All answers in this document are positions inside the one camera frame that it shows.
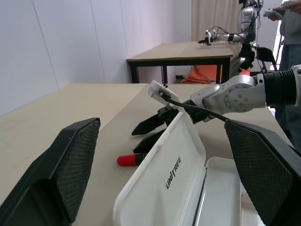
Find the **black cable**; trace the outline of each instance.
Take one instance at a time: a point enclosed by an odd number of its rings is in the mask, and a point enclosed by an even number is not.
[[[183,103],[180,103],[180,102],[177,102],[177,101],[174,101],[170,98],[169,95],[163,93],[163,92],[160,92],[160,95],[162,96],[162,98],[166,101],[166,102],[169,102],[173,105],[176,105],[176,106],[179,106],[179,107],[184,107],[184,108],[190,108],[190,109],[193,109],[193,110],[199,110],[201,112],[204,112],[204,113],[207,113],[221,121],[226,121],[226,120],[229,120],[227,117],[225,116],[222,116],[218,113],[215,113],[215,112],[212,112],[208,109],[205,109],[203,107],[198,107],[198,106],[193,106],[193,105],[187,105],[187,104],[183,104]]]

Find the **red object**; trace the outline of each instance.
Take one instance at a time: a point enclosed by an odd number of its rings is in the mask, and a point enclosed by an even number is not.
[[[119,156],[117,164],[119,166],[139,166],[147,154],[131,154]]]

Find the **black table leg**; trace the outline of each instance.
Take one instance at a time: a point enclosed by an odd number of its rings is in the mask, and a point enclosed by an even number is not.
[[[167,84],[167,66],[162,66],[161,67],[161,74],[162,74],[163,84]]]
[[[138,67],[135,64],[129,64],[131,70],[132,83],[140,83]]]
[[[229,80],[230,73],[230,58],[224,59],[222,64],[222,83]]]
[[[221,80],[221,65],[217,65],[216,68],[216,84],[220,84]]]

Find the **wooden table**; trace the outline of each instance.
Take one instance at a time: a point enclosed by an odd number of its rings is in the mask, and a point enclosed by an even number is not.
[[[132,76],[132,83],[139,83],[138,67],[162,67],[162,83],[167,84],[167,66],[181,65],[217,65],[216,83],[229,79],[230,58],[233,53],[225,42],[211,46],[197,42],[164,43],[138,54],[127,60]]]
[[[169,85],[185,101],[206,85]],[[65,126],[90,117],[100,117],[94,162],[87,189],[74,226],[111,226],[114,201],[136,167],[120,167],[116,159],[132,154],[146,136],[131,136],[136,125],[162,107],[148,96],[144,84],[73,84],[0,118],[0,203],[13,189],[30,163],[50,146]],[[247,113],[229,113],[227,117],[275,131],[288,138],[267,108]],[[232,158],[223,122],[214,119],[199,122],[196,129],[206,149],[206,157]],[[260,218],[253,206],[243,212],[248,224],[259,226]]]

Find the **grey pants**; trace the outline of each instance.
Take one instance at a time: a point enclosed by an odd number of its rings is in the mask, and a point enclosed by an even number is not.
[[[284,45],[279,69],[288,70],[294,65],[301,65],[301,45]],[[292,144],[301,152],[301,108],[280,106],[276,109],[275,117],[281,128],[291,133]]]

